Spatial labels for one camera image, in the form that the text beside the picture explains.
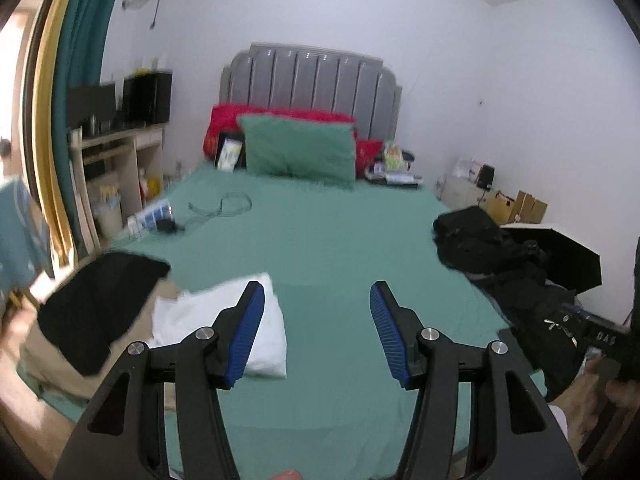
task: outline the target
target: gray headboard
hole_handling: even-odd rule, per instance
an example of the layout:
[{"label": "gray headboard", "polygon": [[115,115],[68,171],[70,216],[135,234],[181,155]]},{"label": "gray headboard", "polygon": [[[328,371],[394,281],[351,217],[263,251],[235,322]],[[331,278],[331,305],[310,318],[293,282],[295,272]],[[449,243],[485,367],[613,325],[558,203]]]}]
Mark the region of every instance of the gray headboard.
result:
[{"label": "gray headboard", "polygon": [[401,94],[381,59],[281,44],[252,44],[220,81],[220,103],[340,112],[370,139],[395,137]]}]

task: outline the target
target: box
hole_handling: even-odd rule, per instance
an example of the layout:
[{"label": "box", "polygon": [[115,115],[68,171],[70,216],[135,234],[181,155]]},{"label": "box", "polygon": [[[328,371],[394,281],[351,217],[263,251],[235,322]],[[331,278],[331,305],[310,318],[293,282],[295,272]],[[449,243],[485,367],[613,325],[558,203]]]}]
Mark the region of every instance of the box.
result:
[{"label": "box", "polygon": [[540,224],[545,217],[546,208],[547,205],[533,195],[519,191],[507,223]]},{"label": "box", "polygon": [[498,225],[508,224],[515,200],[501,191],[492,191],[491,196],[480,207]]}]

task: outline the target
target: charger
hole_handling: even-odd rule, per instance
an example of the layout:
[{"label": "charger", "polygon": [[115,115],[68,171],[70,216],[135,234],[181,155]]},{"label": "charger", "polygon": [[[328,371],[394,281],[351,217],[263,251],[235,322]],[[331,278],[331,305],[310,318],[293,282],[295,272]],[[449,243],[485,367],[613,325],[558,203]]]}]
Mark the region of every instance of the charger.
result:
[{"label": "charger", "polygon": [[160,218],[156,221],[156,230],[166,235],[184,232],[184,227],[178,225],[173,218]]}]

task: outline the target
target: blue gripper pad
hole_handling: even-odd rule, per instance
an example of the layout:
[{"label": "blue gripper pad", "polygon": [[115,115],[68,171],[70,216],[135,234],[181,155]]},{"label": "blue gripper pad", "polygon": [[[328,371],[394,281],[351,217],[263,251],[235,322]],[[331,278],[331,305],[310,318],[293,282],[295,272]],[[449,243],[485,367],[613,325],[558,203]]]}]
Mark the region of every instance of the blue gripper pad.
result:
[{"label": "blue gripper pad", "polygon": [[378,283],[371,287],[369,294],[371,316],[376,324],[378,336],[382,343],[382,348],[385,351],[386,362],[391,370],[391,375],[398,380],[400,386],[405,388],[408,386],[410,378],[406,364],[406,349]]},{"label": "blue gripper pad", "polygon": [[236,333],[229,345],[228,361],[224,377],[228,388],[232,388],[234,384],[236,384],[236,381],[244,374],[244,367],[249,358],[251,348],[254,345],[255,334],[258,332],[263,312],[264,289],[260,283],[257,283],[253,295],[248,300],[247,308],[238,324]]}]

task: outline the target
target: wire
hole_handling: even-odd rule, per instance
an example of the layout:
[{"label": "wire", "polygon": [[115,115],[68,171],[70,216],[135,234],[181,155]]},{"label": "wire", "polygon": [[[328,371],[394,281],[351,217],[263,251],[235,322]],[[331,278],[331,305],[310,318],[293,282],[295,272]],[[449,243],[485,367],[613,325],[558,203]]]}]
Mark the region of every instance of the wire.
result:
[{"label": "wire", "polygon": [[[225,201],[232,198],[244,199],[246,204],[243,205],[242,207],[233,209],[231,211],[225,211]],[[254,207],[254,203],[252,202],[251,197],[247,195],[247,193],[232,191],[229,193],[225,193],[220,198],[220,206],[218,207],[218,209],[214,209],[213,211],[200,209],[199,207],[194,206],[191,202],[189,202],[188,207],[189,207],[189,210],[196,213],[197,216],[187,220],[184,225],[177,225],[178,230],[174,234],[188,234],[186,232],[187,227],[189,227],[192,224],[198,224],[198,223],[200,225],[206,224],[206,222],[208,222],[212,218],[231,218],[234,216],[239,216],[244,213],[248,213]],[[120,247],[123,247],[135,240],[138,240],[139,238],[142,237],[142,235],[146,233],[152,233],[156,235],[162,234],[160,231],[156,229],[142,229],[135,234],[130,233],[129,236],[124,237],[120,240],[114,241],[114,243],[111,244],[110,249],[113,250],[113,249],[118,249]]]},{"label": "wire", "polygon": [[151,22],[151,26],[149,30],[154,30],[156,28],[156,18],[158,17],[158,7],[160,7],[160,0],[156,3],[156,12],[154,12],[154,20]]},{"label": "wire", "polygon": [[478,199],[478,205],[480,205],[482,203],[482,200],[484,200],[484,196],[487,194],[487,192],[489,191],[489,188],[487,187],[483,192],[482,192],[482,196]]},{"label": "wire", "polygon": [[[226,211],[225,201],[232,198],[244,199],[246,202],[246,205],[243,205],[242,207],[233,209],[231,211]],[[218,209],[215,209],[213,211],[206,211],[204,209],[200,209],[199,207],[196,207],[191,202],[189,202],[189,210],[193,211],[198,216],[195,216],[194,218],[187,220],[186,224],[184,224],[182,227],[186,229],[189,225],[193,223],[198,223],[198,222],[200,224],[204,224],[205,222],[208,222],[212,218],[216,218],[216,217],[231,218],[233,216],[238,216],[238,215],[247,213],[251,211],[253,207],[254,207],[254,203],[252,202],[251,197],[247,195],[247,193],[241,193],[241,192],[225,193],[220,198],[220,206],[218,207]]]}]

